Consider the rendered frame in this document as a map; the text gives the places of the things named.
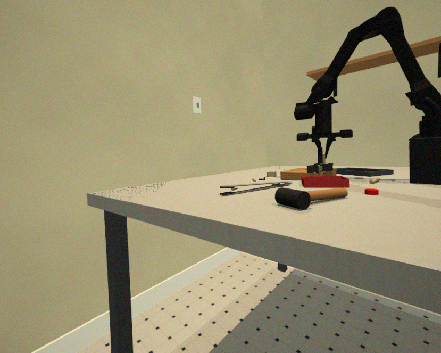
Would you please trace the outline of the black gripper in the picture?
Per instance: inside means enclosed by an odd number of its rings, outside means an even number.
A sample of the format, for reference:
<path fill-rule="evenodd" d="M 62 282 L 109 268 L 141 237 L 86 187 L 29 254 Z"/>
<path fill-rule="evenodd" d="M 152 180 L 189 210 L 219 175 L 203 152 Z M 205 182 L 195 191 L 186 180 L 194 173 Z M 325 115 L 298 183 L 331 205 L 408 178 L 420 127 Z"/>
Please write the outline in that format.
<path fill-rule="evenodd" d="M 325 135 L 325 134 L 330 135 Z M 322 134 L 322 135 L 318 135 Z M 340 130 L 337 133 L 332 133 L 332 116 L 320 116 L 315 117 L 315 134 L 308 134 L 308 133 L 298 133 L 297 134 L 297 141 L 307 141 L 307 139 L 311 139 L 311 142 L 314 142 L 319 150 L 320 156 L 322 158 L 322 148 L 321 148 L 321 141 L 320 138 L 328 138 L 326 143 L 326 152 L 325 152 L 325 159 L 327 158 L 327 154 L 329 151 L 329 148 L 333 141 L 335 141 L 336 137 L 353 137 L 353 131 L 351 129 L 348 130 Z"/>

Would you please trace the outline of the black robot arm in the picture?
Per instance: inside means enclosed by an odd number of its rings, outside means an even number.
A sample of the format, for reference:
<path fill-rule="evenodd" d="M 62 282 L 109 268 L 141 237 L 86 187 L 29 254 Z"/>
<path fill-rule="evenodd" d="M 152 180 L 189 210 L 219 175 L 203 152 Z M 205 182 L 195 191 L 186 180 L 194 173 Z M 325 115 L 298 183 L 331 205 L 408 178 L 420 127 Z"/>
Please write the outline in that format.
<path fill-rule="evenodd" d="M 425 114 L 422 121 L 419 121 L 419 135 L 441 136 L 441 94 L 423 74 L 405 38 L 402 19 L 395 7 L 384 8 L 376 16 L 349 31 L 329 68 L 313 85 L 307 101 L 296 103 L 296 120 L 311 119 L 314 115 L 331 116 L 331 104 L 338 101 L 332 96 L 328 97 L 335 88 L 339 74 L 359 42 L 380 34 L 389 42 L 410 84 L 411 91 L 405 95 L 409 98 L 411 106 L 414 105 Z M 324 98 L 328 99 L 323 100 Z"/>

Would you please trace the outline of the black-headed mallet with wooden handle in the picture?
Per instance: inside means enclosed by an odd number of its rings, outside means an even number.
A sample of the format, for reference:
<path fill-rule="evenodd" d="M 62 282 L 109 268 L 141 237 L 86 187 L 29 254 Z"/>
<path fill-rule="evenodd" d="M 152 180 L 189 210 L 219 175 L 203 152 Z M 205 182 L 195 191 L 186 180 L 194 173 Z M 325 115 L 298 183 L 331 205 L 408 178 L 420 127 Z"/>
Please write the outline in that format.
<path fill-rule="evenodd" d="M 279 188 L 275 193 L 275 200 L 278 204 L 305 210 L 311 201 L 344 198 L 348 191 L 345 188 L 336 188 L 317 191 L 300 191 L 289 188 Z"/>

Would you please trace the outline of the light wooden board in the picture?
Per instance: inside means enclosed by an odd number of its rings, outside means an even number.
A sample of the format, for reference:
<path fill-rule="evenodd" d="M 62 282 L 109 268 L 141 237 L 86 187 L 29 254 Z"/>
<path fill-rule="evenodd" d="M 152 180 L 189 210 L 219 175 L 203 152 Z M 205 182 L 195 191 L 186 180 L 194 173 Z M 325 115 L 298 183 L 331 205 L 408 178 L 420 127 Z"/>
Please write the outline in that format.
<path fill-rule="evenodd" d="M 280 172 L 281 180 L 302 180 L 302 176 L 336 176 L 336 168 L 332 171 L 307 173 L 307 168 L 296 168 Z"/>

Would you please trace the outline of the red shallow tray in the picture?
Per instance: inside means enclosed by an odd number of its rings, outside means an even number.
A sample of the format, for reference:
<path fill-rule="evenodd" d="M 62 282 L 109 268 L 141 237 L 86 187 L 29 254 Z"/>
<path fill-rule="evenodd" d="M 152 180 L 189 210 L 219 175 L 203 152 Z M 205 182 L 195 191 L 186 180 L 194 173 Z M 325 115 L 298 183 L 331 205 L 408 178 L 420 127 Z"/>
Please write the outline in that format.
<path fill-rule="evenodd" d="M 343 176 L 302 176 L 304 188 L 349 188 L 349 179 Z"/>

